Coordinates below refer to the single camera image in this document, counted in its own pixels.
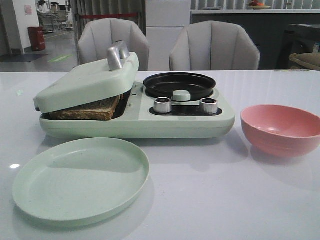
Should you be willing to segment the right silver knob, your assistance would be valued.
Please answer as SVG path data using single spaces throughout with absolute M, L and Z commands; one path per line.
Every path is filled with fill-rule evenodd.
M 218 101 L 213 98 L 202 98 L 199 101 L 199 110 L 208 115 L 218 112 Z

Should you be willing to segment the pink bowl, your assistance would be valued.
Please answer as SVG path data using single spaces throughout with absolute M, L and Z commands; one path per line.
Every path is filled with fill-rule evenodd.
M 262 104 L 245 108 L 240 113 L 247 140 L 273 156 L 304 156 L 320 145 L 320 118 L 308 111 Z

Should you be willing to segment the left beige chair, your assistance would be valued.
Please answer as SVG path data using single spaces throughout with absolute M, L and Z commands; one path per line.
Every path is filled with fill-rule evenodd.
M 107 57 L 112 44 L 124 41 L 130 52 L 137 54 L 139 71 L 149 68 L 150 45 L 136 23 L 117 18 L 105 18 L 89 22 L 78 41 L 78 56 L 81 65 Z

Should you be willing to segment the green breakfast maker lid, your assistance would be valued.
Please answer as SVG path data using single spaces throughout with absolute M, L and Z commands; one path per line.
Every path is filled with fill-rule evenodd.
M 75 67 L 33 99 L 41 113 L 60 111 L 116 97 L 132 89 L 140 66 L 135 52 L 121 58 L 122 67 L 110 70 L 109 57 Z

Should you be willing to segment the dark kitchen counter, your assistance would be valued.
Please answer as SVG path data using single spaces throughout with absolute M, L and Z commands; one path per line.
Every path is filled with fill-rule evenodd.
M 318 9 L 192 10 L 192 24 L 219 21 L 242 26 L 260 51 L 260 70 L 287 69 L 290 24 L 317 25 Z

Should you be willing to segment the light green plate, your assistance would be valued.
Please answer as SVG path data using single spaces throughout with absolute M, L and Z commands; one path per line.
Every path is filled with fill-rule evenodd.
M 48 225 L 86 226 L 129 207 L 150 172 L 135 144 L 95 137 L 66 142 L 30 160 L 12 186 L 15 204 Z

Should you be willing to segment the right beige chair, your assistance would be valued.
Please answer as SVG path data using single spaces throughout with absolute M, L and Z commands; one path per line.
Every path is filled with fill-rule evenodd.
M 260 52 L 240 25 L 203 21 L 180 32 L 169 56 L 171 71 L 257 70 Z

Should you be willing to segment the white refrigerator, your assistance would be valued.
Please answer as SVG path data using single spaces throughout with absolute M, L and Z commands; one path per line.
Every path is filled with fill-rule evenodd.
M 168 71 L 170 53 L 183 27 L 190 24 L 190 0 L 147 0 L 145 2 L 149 71 Z

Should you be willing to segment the green breakfast maker base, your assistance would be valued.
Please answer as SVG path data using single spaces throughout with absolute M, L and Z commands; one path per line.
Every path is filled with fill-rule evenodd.
M 154 99 L 141 82 L 134 82 L 127 94 L 124 113 L 112 120 L 51 120 L 42 114 L 39 122 L 47 135 L 60 139 L 107 137 L 118 139 L 216 138 L 226 135 L 235 123 L 235 112 L 217 89 L 215 115 L 155 115 Z

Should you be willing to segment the left silver knob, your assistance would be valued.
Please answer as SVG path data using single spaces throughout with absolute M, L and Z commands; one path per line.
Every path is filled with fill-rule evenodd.
M 168 114 L 172 111 L 172 101 L 168 97 L 158 97 L 154 100 L 153 110 L 159 114 Z

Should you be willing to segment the red box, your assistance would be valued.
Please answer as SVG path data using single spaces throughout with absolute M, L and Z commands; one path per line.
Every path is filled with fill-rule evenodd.
M 29 26 L 28 35 L 33 51 L 43 51 L 46 49 L 45 38 L 42 26 Z

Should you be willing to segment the beige chair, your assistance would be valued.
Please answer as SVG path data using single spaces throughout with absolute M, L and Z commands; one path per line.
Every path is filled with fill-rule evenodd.
M 78 56 L 81 65 L 107 57 L 112 44 L 124 41 L 130 52 L 137 54 L 139 71 L 149 68 L 150 45 L 136 23 L 117 18 L 105 18 L 89 22 L 78 41 Z
M 240 25 L 203 21 L 180 32 L 169 56 L 171 71 L 257 70 L 260 52 Z

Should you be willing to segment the bread slice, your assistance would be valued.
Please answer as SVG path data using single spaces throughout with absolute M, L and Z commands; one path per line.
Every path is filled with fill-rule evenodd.
M 53 120 L 109 121 L 112 119 L 116 112 L 116 108 L 122 99 L 123 95 L 121 94 L 75 107 L 49 112 L 48 115 Z

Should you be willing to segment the beige cushion at right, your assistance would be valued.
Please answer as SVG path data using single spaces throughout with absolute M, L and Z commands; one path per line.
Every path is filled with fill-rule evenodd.
M 304 69 L 319 71 L 320 70 L 320 53 L 293 53 L 289 57 L 289 60 L 296 65 L 303 67 Z

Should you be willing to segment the black round frying pan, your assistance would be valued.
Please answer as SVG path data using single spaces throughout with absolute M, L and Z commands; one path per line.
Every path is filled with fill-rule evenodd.
M 209 97 L 213 93 L 216 81 L 206 75 L 189 72 L 166 72 L 147 77 L 143 81 L 146 93 L 153 97 L 171 98 L 174 91 L 188 91 L 191 101 Z

